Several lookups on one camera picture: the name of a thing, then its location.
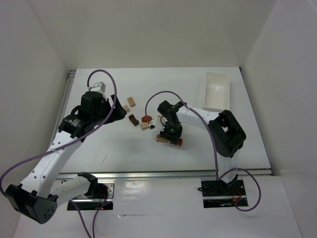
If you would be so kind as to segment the orange arch block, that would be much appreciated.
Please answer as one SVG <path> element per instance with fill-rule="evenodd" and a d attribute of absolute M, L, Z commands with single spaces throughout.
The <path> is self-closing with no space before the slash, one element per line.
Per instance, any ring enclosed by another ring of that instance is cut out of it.
<path fill-rule="evenodd" d="M 183 139 L 179 139 L 178 141 L 177 141 L 177 143 L 175 144 L 175 143 L 173 143 L 173 142 L 169 142 L 170 144 L 173 144 L 173 145 L 178 145 L 178 146 L 182 146 L 182 142 L 183 142 Z"/>

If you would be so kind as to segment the striped light wood block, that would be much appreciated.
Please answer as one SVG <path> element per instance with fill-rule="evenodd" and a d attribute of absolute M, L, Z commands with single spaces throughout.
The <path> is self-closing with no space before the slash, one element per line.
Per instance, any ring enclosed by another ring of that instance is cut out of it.
<path fill-rule="evenodd" d="M 159 134 L 156 135 L 156 142 L 159 142 L 159 143 L 168 143 L 168 139 L 165 139 L 163 137 L 161 137 Z"/>

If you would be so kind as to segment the dark brown notched block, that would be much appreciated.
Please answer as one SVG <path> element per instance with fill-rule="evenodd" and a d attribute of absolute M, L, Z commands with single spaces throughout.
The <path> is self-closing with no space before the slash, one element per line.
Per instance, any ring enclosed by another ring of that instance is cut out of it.
<path fill-rule="evenodd" d="M 134 126 L 137 126 L 139 124 L 139 121 L 135 118 L 133 114 L 129 115 L 128 118 Z"/>

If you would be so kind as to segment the long light wood block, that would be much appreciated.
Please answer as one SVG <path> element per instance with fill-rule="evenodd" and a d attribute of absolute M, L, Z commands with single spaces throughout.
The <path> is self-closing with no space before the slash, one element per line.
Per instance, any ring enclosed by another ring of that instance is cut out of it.
<path fill-rule="evenodd" d="M 143 122 L 142 124 L 140 124 L 141 130 L 148 129 L 148 128 L 150 128 L 150 126 L 151 125 L 149 123 L 147 123 L 147 122 Z"/>

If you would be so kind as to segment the white plastic bin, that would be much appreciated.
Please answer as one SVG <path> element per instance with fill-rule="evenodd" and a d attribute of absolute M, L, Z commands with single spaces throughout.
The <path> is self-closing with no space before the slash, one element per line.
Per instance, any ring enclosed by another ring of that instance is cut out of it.
<path fill-rule="evenodd" d="M 230 77 L 227 74 L 206 73 L 202 106 L 212 112 L 230 109 Z"/>

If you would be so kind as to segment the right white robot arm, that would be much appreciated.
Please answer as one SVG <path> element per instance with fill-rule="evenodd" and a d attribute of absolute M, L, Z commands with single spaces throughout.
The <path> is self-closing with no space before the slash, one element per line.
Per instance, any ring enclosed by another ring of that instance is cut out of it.
<path fill-rule="evenodd" d="M 183 102 L 175 105 L 163 101 L 158 112 L 166 119 L 159 136 L 172 144 L 179 144 L 183 131 L 182 123 L 205 129 L 213 146 L 217 191 L 226 193 L 238 179 L 237 161 L 246 134 L 229 110 L 220 113 L 190 107 Z"/>

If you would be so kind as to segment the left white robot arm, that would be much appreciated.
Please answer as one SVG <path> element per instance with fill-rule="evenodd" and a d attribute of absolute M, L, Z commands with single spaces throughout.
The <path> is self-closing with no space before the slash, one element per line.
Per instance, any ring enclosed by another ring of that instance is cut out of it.
<path fill-rule="evenodd" d="M 54 181 L 95 128 L 125 117 L 126 111 L 116 95 L 111 99 L 112 104 L 103 93 L 94 91 L 82 95 L 80 105 L 62 120 L 50 148 L 31 173 L 19 185 L 11 184 L 6 189 L 5 195 L 17 212 L 44 224 L 52 218 L 58 206 L 76 196 L 106 194 L 106 186 L 87 172 L 78 173 L 75 178 L 59 185 Z"/>

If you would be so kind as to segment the small light cube block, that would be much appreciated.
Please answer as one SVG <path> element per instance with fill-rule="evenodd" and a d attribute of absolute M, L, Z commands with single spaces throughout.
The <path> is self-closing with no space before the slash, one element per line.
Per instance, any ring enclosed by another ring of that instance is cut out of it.
<path fill-rule="evenodd" d="M 125 110 L 127 113 L 130 112 L 130 109 L 129 109 L 129 107 L 128 107 L 127 105 L 124 105 L 123 108 L 124 108 L 124 110 Z"/>

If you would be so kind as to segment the light wood block far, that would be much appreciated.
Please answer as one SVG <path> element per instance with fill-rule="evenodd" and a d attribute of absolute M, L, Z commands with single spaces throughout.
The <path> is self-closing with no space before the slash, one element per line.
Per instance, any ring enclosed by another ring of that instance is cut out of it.
<path fill-rule="evenodd" d="M 136 106 L 135 101 L 132 97 L 127 98 L 128 104 L 130 105 L 130 107 L 134 107 Z"/>

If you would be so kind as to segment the reddish brown wedge block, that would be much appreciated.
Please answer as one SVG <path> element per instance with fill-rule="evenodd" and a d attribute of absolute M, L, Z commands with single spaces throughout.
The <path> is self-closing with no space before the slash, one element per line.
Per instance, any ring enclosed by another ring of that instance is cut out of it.
<path fill-rule="evenodd" d="M 145 115 L 141 118 L 142 123 L 151 123 L 152 117 L 149 115 Z"/>

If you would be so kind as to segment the aluminium left rail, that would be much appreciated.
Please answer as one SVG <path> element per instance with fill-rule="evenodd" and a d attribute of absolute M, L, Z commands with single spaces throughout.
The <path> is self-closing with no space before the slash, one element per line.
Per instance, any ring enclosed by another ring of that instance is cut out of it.
<path fill-rule="evenodd" d="M 66 88 L 65 88 L 65 91 L 64 91 L 64 94 L 63 94 L 63 98 L 62 98 L 61 105 L 60 105 L 60 108 L 59 108 L 59 111 L 58 111 L 57 119 L 56 119 L 56 122 L 55 122 L 55 125 L 54 125 L 54 128 L 53 128 L 53 133 L 52 133 L 49 145 L 52 144 L 52 142 L 53 142 L 53 140 L 55 138 L 55 135 L 56 135 L 56 133 L 58 131 L 58 126 L 60 125 L 62 119 L 64 118 L 64 114 L 65 114 L 65 110 L 66 110 L 67 103 L 68 103 L 68 100 L 69 100 L 69 96 L 70 96 L 72 84 L 73 84 L 73 81 L 74 81 L 74 78 L 75 78 L 75 74 L 76 74 L 76 70 L 70 70 L 69 71 L 68 79 L 67 79 L 67 83 L 66 83 Z"/>

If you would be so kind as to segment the aluminium rail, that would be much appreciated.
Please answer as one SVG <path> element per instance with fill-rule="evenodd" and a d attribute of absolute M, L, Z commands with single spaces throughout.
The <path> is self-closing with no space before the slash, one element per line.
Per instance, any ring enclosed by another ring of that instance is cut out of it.
<path fill-rule="evenodd" d="M 271 169 L 248 170 L 255 176 L 271 176 Z M 56 179 L 72 179 L 77 173 L 61 173 Z M 99 179 L 149 179 L 149 178 L 201 178 L 214 177 L 215 171 L 198 170 L 198 171 L 159 171 L 159 172 L 116 172 L 116 173 L 92 173 L 93 176 Z"/>
<path fill-rule="evenodd" d="M 76 70 L 70 70 L 69 71 L 68 79 L 67 79 L 67 83 L 66 83 L 66 88 L 65 88 L 65 91 L 64 91 L 64 94 L 63 94 L 63 98 L 62 98 L 61 105 L 60 105 L 60 108 L 59 108 L 59 111 L 58 111 L 57 119 L 56 119 L 56 122 L 55 122 L 55 125 L 54 125 L 54 128 L 53 128 L 53 133 L 52 133 L 49 145 L 52 144 L 52 142 L 53 142 L 53 140 L 55 138 L 55 135 L 56 135 L 56 133 L 58 131 L 58 126 L 60 125 L 62 119 L 64 118 L 64 114 L 65 114 L 65 110 L 66 110 L 67 103 L 68 103 L 68 100 L 69 100 L 69 96 L 70 96 L 72 84 L 73 84 L 73 81 L 74 81 L 74 78 L 75 78 L 75 74 L 76 74 Z"/>

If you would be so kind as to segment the aluminium front rail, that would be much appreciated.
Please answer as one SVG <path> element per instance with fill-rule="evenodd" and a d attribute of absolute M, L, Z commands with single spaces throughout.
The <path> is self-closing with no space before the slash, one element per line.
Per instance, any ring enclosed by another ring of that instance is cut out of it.
<path fill-rule="evenodd" d="M 255 176 L 271 176 L 271 169 L 248 170 Z M 77 173 L 61 173 L 56 179 L 72 179 Z M 116 172 L 116 173 L 92 173 L 93 176 L 99 179 L 149 179 L 149 178 L 201 178 L 214 177 L 215 171 L 198 170 L 198 171 L 159 171 L 159 172 Z"/>

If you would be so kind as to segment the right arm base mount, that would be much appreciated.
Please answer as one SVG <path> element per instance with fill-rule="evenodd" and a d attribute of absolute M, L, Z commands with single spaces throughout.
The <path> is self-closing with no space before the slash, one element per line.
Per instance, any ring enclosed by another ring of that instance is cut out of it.
<path fill-rule="evenodd" d="M 244 182 L 241 179 L 228 189 L 221 181 L 201 181 L 201 187 L 197 190 L 202 193 L 204 208 L 234 207 L 236 202 L 238 207 L 248 206 Z"/>

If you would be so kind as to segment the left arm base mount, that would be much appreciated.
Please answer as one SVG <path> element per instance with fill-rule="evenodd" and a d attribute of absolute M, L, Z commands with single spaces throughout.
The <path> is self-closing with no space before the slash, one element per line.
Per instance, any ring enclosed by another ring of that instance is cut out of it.
<path fill-rule="evenodd" d="M 81 211 L 97 211 L 113 209 L 113 197 L 115 182 L 110 180 L 101 180 L 102 187 L 92 196 L 80 194 L 72 199 Z"/>

